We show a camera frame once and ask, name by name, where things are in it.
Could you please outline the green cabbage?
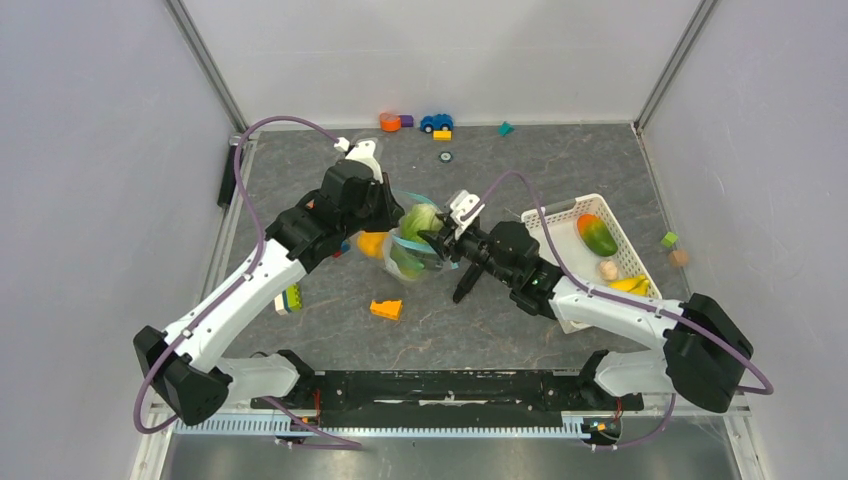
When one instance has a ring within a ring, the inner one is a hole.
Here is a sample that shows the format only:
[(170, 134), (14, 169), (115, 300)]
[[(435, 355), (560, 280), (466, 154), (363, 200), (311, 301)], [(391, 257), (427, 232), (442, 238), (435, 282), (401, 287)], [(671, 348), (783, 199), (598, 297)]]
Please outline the green cabbage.
[(399, 236), (404, 240), (425, 244), (426, 241), (420, 236), (420, 232), (438, 232), (441, 230), (443, 220), (439, 215), (439, 209), (432, 204), (417, 203), (413, 205), (400, 220)]

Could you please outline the clear zip top bag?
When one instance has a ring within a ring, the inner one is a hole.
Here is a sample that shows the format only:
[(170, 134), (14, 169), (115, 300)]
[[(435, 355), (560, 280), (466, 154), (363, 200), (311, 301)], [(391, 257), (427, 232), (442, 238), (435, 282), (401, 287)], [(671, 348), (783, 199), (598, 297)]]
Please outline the clear zip top bag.
[(407, 283), (458, 269), (458, 263), (442, 260), (419, 235), (420, 231), (438, 232), (443, 227), (443, 221), (438, 217), (438, 206), (417, 193), (395, 190), (394, 196), (404, 215), (383, 242), (385, 269), (396, 279)]

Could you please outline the yellow bell pepper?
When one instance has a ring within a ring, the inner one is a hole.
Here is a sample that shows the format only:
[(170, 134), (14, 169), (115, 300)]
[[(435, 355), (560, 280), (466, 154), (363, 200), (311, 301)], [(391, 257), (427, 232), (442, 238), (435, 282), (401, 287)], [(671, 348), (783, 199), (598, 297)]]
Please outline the yellow bell pepper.
[(356, 238), (357, 248), (367, 257), (382, 260), (388, 232), (361, 232)]

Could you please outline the green cucumber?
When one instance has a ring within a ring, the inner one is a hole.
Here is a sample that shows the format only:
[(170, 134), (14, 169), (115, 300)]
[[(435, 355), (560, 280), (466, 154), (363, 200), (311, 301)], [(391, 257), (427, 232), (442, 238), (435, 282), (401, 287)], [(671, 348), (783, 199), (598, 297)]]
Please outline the green cucumber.
[(425, 271), (425, 265), (415, 252), (393, 245), (390, 249), (390, 259), (395, 263), (400, 275), (409, 279), (418, 279)]

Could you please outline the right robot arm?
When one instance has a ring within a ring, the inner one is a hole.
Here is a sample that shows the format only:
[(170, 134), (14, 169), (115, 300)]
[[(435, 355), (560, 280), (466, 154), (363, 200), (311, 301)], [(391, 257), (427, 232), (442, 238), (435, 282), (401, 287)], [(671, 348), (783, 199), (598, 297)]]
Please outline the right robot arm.
[(446, 218), (441, 229), (420, 235), (442, 259), (469, 261), (454, 302), (488, 273), (529, 315), (561, 325), (575, 320), (643, 345), (641, 352), (599, 350), (584, 364), (577, 392), (591, 408), (630, 394), (676, 393), (703, 410), (724, 413), (744, 390), (740, 382), (753, 367), (753, 346), (709, 296), (657, 300), (584, 283), (545, 260), (520, 222), (502, 221), (486, 232), (477, 221), (461, 229)]

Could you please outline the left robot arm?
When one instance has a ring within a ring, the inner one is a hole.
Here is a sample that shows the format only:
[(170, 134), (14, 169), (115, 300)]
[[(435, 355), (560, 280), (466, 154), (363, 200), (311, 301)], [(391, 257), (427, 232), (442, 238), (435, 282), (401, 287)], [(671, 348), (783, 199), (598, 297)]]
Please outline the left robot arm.
[(209, 297), (164, 330), (145, 326), (132, 344), (144, 380), (184, 424), (198, 425), (229, 401), (271, 396), (306, 405), (313, 379), (286, 357), (226, 359), (224, 352), (273, 298), (334, 255), (359, 232), (388, 232), (403, 215), (387, 174), (342, 160), (321, 186), (281, 212), (258, 246)]

